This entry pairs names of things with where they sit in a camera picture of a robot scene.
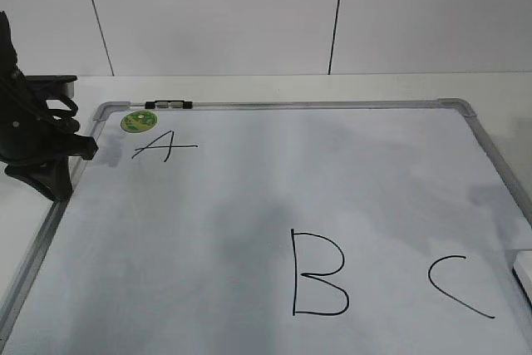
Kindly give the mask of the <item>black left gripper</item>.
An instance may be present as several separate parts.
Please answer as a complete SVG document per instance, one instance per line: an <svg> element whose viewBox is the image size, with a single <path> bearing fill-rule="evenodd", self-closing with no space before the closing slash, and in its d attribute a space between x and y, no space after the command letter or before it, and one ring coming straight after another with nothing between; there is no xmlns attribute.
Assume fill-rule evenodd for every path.
<svg viewBox="0 0 532 355"><path fill-rule="evenodd" d="M1 161L31 163L47 155L47 148L63 136L58 152L65 155L31 165L8 165L5 174L30 185L50 201L69 200L73 188L68 156L92 160L98 151L93 137L75 134L80 129L77 112L72 99L53 99L29 87L17 65L7 14L1 12Z"/></svg>

